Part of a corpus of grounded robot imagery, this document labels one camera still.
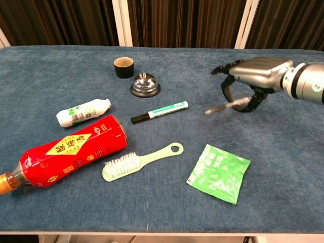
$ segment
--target brown curtain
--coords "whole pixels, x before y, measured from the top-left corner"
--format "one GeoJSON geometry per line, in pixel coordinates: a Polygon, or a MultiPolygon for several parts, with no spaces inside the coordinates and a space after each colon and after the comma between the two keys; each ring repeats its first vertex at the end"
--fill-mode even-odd
{"type": "Polygon", "coordinates": [[[246,49],[324,50],[323,0],[260,0],[246,49]]]}
{"type": "Polygon", "coordinates": [[[111,0],[0,0],[0,28],[12,46],[118,46],[111,0]]]}
{"type": "Polygon", "coordinates": [[[128,0],[133,46],[234,48],[246,0],[128,0]]]}

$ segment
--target green packet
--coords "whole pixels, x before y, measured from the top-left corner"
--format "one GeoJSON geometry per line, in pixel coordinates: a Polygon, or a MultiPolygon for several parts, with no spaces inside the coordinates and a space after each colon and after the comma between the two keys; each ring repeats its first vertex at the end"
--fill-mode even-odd
{"type": "Polygon", "coordinates": [[[250,161],[206,145],[187,183],[232,204],[237,203],[242,179],[250,161]]]}

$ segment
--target black marker cap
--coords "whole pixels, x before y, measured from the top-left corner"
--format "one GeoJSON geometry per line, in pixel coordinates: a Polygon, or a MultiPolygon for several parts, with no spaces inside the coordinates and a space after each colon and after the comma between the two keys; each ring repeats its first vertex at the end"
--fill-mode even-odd
{"type": "Polygon", "coordinates": [[[131,118],[131,121],[133,124],[136,124],[136,123],[141,123],[145,120],[150,120],[150,116],[148,113],[144,113],[144,114],[141,114],[141,115],[137,115],[137,116],[134,116],[131,118]]]}

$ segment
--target small cup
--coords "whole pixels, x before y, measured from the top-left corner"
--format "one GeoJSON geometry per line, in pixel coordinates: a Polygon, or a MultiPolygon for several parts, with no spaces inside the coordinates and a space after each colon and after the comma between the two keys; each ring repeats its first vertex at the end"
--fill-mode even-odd
{"type": "Polygon", "coordinates": [[[119,57],[113,62],[116,75],[120,78],[130,78],[134,75],[134,61],[130,57],[119,57]]]}

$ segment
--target blue felt surface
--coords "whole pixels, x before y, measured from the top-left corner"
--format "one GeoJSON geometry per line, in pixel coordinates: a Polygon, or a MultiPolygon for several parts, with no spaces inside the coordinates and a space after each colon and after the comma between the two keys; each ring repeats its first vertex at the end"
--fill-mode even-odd
{"type": "MultiPolygon", "coordinates": [[[[149,49],[120,47],[11,47],[0,50],[0,173],[29,148],[64,137],[99,118],[64,129],[62,109],[109,98],[128,135],[127,148],[69,175],[47,189],[19,188],[0,196],[0,231],[324,232],[323,106],[270,95],[252,113],[204,110],[225,102],[216,65],[255,56],[288,57],[295,64],[324,61],[306,50],[149,49]],[[117,57],[134,59],[161,84],[149,99],[133,96],[132,78],[114,73],[117,57]],[[130,117],[188,101],[190,108],[141,124],[130,117]],[[107,183],[103,162],[139,155],[172,142],[181,156],[156,161],[107,183]],[[251,160],[237,205],[186,184],[206,144],[251,160]]],[[[251,94],[235,84],[236,97],[251,94]]]]}

